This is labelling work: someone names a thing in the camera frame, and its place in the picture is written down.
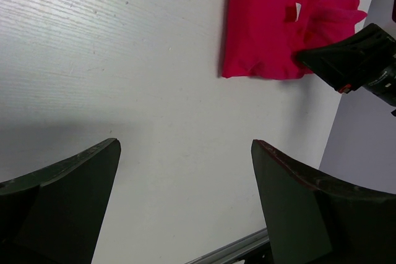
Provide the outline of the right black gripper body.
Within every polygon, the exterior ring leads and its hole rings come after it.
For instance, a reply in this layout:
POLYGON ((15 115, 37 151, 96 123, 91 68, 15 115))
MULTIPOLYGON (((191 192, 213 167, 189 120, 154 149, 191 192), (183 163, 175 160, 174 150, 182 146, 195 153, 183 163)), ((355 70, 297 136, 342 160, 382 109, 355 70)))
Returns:
POLYGON ((366 40, 364 58, 343 80, 337 91, 347 94, 364 88, 395 107, 395 39, 375 35, 366 40))

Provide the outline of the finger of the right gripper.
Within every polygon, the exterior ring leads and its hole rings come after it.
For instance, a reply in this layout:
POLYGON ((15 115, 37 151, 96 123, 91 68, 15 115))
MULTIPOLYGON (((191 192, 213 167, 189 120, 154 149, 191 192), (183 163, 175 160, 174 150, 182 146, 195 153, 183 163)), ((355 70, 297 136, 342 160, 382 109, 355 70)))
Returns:
POLYGON ((371 23, 332 45, 295 53, 306 66, 335 90, 356 90, 392 63, 392 36, 371 23))

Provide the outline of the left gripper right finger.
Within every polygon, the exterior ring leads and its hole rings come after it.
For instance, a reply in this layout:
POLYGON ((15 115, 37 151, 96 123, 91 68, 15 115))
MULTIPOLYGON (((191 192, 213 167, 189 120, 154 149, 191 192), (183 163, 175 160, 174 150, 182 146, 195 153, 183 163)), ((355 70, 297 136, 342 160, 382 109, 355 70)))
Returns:
POLYGON ((274 263, 394 263, 395 195, 345 182, 262 140, 252 163, 274 263))

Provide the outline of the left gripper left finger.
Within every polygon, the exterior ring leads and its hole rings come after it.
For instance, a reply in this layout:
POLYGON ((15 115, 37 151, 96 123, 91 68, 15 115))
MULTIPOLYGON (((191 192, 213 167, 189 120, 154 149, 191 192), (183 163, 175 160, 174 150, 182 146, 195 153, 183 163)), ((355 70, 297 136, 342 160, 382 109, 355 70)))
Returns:
POLYGON ((1 263, 91 263, 121 156, 108 138, 1 183, 1 263))

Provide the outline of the red t-shirt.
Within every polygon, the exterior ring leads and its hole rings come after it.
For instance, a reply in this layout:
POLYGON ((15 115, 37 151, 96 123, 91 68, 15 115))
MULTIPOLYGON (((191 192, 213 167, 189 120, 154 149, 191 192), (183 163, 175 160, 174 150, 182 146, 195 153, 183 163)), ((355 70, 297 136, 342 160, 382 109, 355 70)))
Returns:
POLYGON ((228 0, 222 76, 299 79, 309 69, 296 52, 355 33, 367 14, 360 0, 228 0))

